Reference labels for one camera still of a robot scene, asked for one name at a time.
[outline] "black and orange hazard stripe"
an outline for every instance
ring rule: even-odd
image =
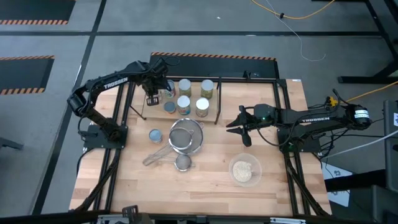
[[[167,53],[167,52],[152,52],[151,55],[161,56],[180,56],[180,57],[211,57],[211,58],[236,58],[236,59],[256,59],[256,60],[274,60],[272,57],[256,57],[256,56],[237,56],[237,55],[214,55],[214,54],[188,54],[188,53]]]
[[[43,93],[54,59],[54,55],[0,57],[0,95]]]
[[[75,0],[0,0],[0,25],[65,25]]]
[[[177,65],[169,66],[170,76],[242,78],[245,72],[251,72],[258,78],[279,78],[277,60],[273,57],[152,52],[150,63],[168,57],[170,63],[170,57],[179,59]]]

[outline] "wooden table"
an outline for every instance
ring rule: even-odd
[[[300,80],[287,80],[287,89],[292,109],[306,110]],[[279,92],[283,102],[282,89]],[[98,98],[98,111],[111,117],[116,95],[117,88],[103,92]],[[139,108],[143,102],[144,92],[140,87],[136,88],[132,105]],[[220,120],[217,125],[205,123],[205,143],[201,151],[192,156],[196,166],[188,172],[180,172],[172,163],[165,161],[147,167],[142,164],[148,154],[165,144],[165,141],[160,145],[152,143],[148,138],[149,131],[160,129],[167,139],[174,120],[148,118],[144,121],[130,110],[128,139],[121,153],[111,211],[120,212],[123,207],[138,205],[140,212],[147,213],[291,216],[284,158],[278,148],[264,142],[255,131],[250,132],[251,147],[244,147],[240,136],[226,132],[225,124],[236,118],[239,105],[254,106],[258,103],[275,106],[271,84],[223,83]],[[261,132],[268,140],[277,142],[275,128],[264,128]],[[256,156],[261,163],[262,178],[255,187],[239,187],[229,176],[230,160],[242,152]],[[103,155],[103,149],[95,149],[83,158],[70,208],[79,206],[97,184]],[[319,161],[309,153],[301,153],[300,156],[306,186],[323,209],[331,213]],[[300,191],[297,186],[295,189],[302,213]],[[107,191],[106,186],[101,208]]]

